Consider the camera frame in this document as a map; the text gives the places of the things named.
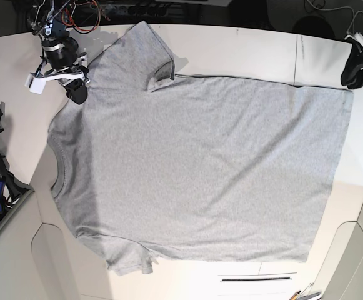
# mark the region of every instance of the red wire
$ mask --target red wire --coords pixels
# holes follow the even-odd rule
[[[91,1],[98,8],[98,22],[96,23],[96,25],[94,25],[94,27],[92,29],[83,29],[83,28],[80,28],[79,26],[77,26],[67,8],[65,10],[63,10],[63,12],[62,12],[62,23],[65,24],[66,26],[74,26],[75,28],[77,28],[80,31],[92,32],[92,31],[96,30],[101,23],[101,10],[99,9],[98,3],[95,0],[91,0]],[[70,24],[68,24],[64,21],[64,12],[66,12],[67,17],[69,18]]]

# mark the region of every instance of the white bracket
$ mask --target white bracket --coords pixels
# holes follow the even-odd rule
[[[58,79],[68,79],[70,81],[75,79],[84,80],[84,73],[78,70],[75,73],[58,72],[52,75],[43,76],[42,74],[30,73],[27,77],[25,86],[30,89],[32,93],[42,94],[47,81],[58,80]]]

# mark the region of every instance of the gray t-shirt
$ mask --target gray t-shirt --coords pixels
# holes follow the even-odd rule
[[[144,22],[90,67],[87,101],[69,101],[49,128],[52,193],[109,269],[150,273],[157,257],[307,259],[351,92],[174,75],[170,50]]]

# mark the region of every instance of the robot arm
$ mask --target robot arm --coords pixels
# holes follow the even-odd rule
[[[82,104],[88,95],[89,70],[82,65],[87,61],[87,54],[77,55],[79,45],[69,36],[67,26],[58,17],[70,0],[60,1],[60,6],[55,5],[55,0],[48,1],[43,0],[34,6],[29,18],[32,33],[41,39],[42,56],[41,64],[35,72],[29,73],[25,85],[32,93],[42,94],[47,81],[57,80],[70,100]],[[42,73],[47,63],[52,69]]]

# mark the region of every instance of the wire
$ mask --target wire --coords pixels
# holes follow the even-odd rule
[[[44,1],[41,3],[41,5],[40,5],[40,6],[38,6],[38,10],[37,10],[37,14],[36,14],[36,19],[34,20],[34,24],[37,24],[37,18],[38,18],[39,10],[41,9],[41,6],[43,6],[43,5],[45,4],[45,1],[46,1],[46,0],[44,0]]]
[[[347,34],[350,34],[349,30],[351,29],[352,26],[354,26],[356,16],[359,13],[362,13],[363,14],[363,11],[357,11],[357,12],[355,12],[354,9],[352,7],[350,7],[350,6],[341,6],[341,7],[335,7],[335,8],[318,8],[318,7],[315,7],[315,5],[313,5],[310,2],[310,0],[306,0],[306,2],[308,2],[314,9],[316,9],[318,11],[338,11],[338,10],[341,10],[341,9],[349,9],[352,12],[352,21],[349,24],[349,27],[347,29]]]
[[[44,48],[43,48],[43,46],[42,46],[42,36],[40,36],[40,35],[38,34],[38,37],[39,37],[39,39],[41,40],[41,51],[42,51],[41,59],[44,59],[44,57],[45,57],[45,51],[44,51]]]
[[[351,27],[353,27],[353,32],[355,31],[355,19],[356,19],[356,16],[357,16],[358,14],[362,14],[362,15],[363,15],[363,11],[357,11],[357,12],[354,14],[354,17],[353,17],[353,19],[352,19],[351,23],[349,24],[348,29],[346,30],[348,34],[349,34],[349,30],[351,29]]]
[[[324,6],[326,6],[326,0],[323,0],[323,3],[322,3],[321,5],[316,4],[316,7],[317,7],[317,8],[323,8]],[[313,12],[315,11],[315,9],[314,9],[314,10],[312,10],[312,11],[308,11],[308,10],[307,10],[307,8],[306,8],[306,0],[304,0],[304,9],[305,9],[305,12],[306,12],[307,14],[311,14],[311,13],[313,13]]]
[[[79,34],[89,34],[89,33],[93,32],[94,30],[96,30],[99,27],[99,25],[101,23],[101,7],[100,7],[100,5],[99,5],[99,3],[98,3],[97,0],[91,0],[90,5],[91,4],[95,5],[95,7],[96,7],[96,13],[97,13],[97,19],[96,19],[95,25],[94,25],[94,27],[92,29],[83,29],[83,28],[80,28],[74,22],[74,20],[72,18],[72,15],[70,15],[70,12],[69,12],[69,10],[67,8],[62,13],[62,23],[65,24],[66,26],[69,26],[69,27],[72,26],[73,29],[75,30],[75,32],[77,32]],[[64,13],[67,14],[67,18],[68,18],[68,20],[69,20],[70,23],[67,23],[64,20]],[[91,16],[93,16],[93,14],[90,15],[87,19],[85,19],[84,22],[86,22]]]

